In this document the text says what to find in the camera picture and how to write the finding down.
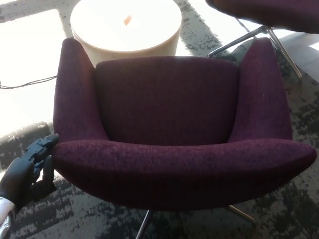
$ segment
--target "gray carpet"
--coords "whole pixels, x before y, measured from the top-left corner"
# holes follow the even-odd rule
[[[190,4],[184,0],[176,2],[183,12],[181,38],[191,53],[205,56],[211,49],[220,46],[218,38],[210,32]],[[71,9],[67,7],[66,15]],[[0,12],[1,19],[4,21],[5,18]],[[225,52],[218,57],[239,63],[250,44],[251,41],[246,42],[232,54]],[[301,84],[298,83],[280,54],[278,61],[285,78],[294,138],[319,148],[319,86],[308,75],[304,76]],[[29,143],[50,133],[52,125],[40,122],[1,138],[2,170],[21,155]],[[224,209],[158,212],[154,214],[144,238],[319,239],[318,170],[319,165],[315,163],[276,192],[237,205],[256,218],[258,226],[255,229]],[[55,193],[22,209],[14,225],[12,239],[132,239],[136,235],[145,211],[103,202],[60,177],[56,178],[56,185],[58,190]]]

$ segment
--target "chair armrest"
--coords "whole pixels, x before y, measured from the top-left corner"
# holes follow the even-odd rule
[[[60,142],[107,139],[94,87],[94,67],[82,45],[63,41],[55,86],[53,126]]]
[[[260,197],[303,172],[317,152],[283,139],[203,146],[81,140],[58,144],[52,156],[54,168],[87,193],[165,211],[223,207]]]
[[[240,65],[237,114],[229,142],[292,139],[292,125],[283,78],[274,48],[258,39]]]

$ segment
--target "chrome chair leg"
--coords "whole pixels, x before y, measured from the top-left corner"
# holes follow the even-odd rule
[[[150,223],[150,220],[151,220],[152,216],[153,216],[153,211],[148,210],[146,212],[146,215],[144,217],[144,220],[142,222],[140,230],[139,230],[139,232],[138,232],[138,234],[136,236],[136,239],[142,239],[142,237],[143,237],[143,235],[144,235],[144,233],[146,231],[146,228],[148,227],[148,225]]]
[[[242,37],[239,37],[238,39],[228,43],[227,45],[224,45],[222,47],[217,48],[216,50],[210,52],[208,54],[208,57],[212,57],[213,55],[216,55],[216,54],[228,49],[229,47],[235,46],[238,43],[241,43],[241,42],[243,42],[243,41],[245,41],[245,40],[247,40],[249,38],[252,38],[252,37],[254,37],[257,34],[262,33],[262,32],[267,32],[267,27],[266,26],[260,26],[257,29],[255,29],[253,31],[250,31],[247,34],[243,35]]]
[[[248,214],[244,213],[243,211],[239,210],[238,208],[235,208],[234,206],[228,206],[225,209],[236,214],[237,216],[245,219],[246,221],[249,221],[253,225],[256,224],[256,220],[253,217],[249,216]]]
[[[295,65],[295,63],[293,62],[293,60],[291,59],[290,55],[288,54],[288,52],[285,50],[284,46],[282,45],[282,43],[280,42],[280,40],[278,39],[278,37],[275,35],[274,31],[272,28],[268,28],[267,32],[270,36],[270,38],[272,39],[272,41],[275,43],[275,45],[277,46],[277,48],[281,51],[281,53],[284,55],[284,57],[286,58],[286,60],[289,62],[289,64],[291,65],[291,67],[293,68],[293,70],[295,71],[295,73],[297,74],[297,76],[299,78],[301,78],[303,75],[301,74],[301,72],[299,71],[298,67]]]

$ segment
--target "purple fabric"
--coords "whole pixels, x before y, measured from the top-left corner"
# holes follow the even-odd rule
[[[206,0],[228,15],[266,26],[319,33],[318,0]]]
[[[60,142],[108,139],[97,106],[94,67],[81,44],[63,42],[54,98],[54,130]]]
[[[239,68],[202,57],[149,57],[96,67],[101,120],[110,140],[148,145],[226,143]]]
[[[151,57],[108,61],[94,70],[80,44],[65,40],[54,105],[54,129],[61,137],[53,151],[55,169],[103,200],[152,210],[223,207],[277,189],[308,168],[317,152],[291,140],[287,99],[270,46],[269,40],[258,40],[240,68],[208,58]],[[233,118],[221,121],[209,112],[215,109]],[[179,120],[177,129],[165,113]],[[211,117],[212,125],[204,117]],[[201,128],[216,125],[227,132]],[[226,135],[229,142],[222,143]],[[213,141],[221,143],[199,145]],[[178,146],[183,143],[195,145]]]
[[[240,65],[236,122],[229,142],[293,139],[284,82],[269,39],[259,39]]]

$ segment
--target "robotic arm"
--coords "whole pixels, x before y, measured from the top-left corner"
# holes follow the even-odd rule
[[[0,180],[0,239],[8,238],[15,216],[24,206],[56,190],[50,153],[58,141],[57,134],[37,139],[10,164]],[[37,181],[42,170],[42,180]]]

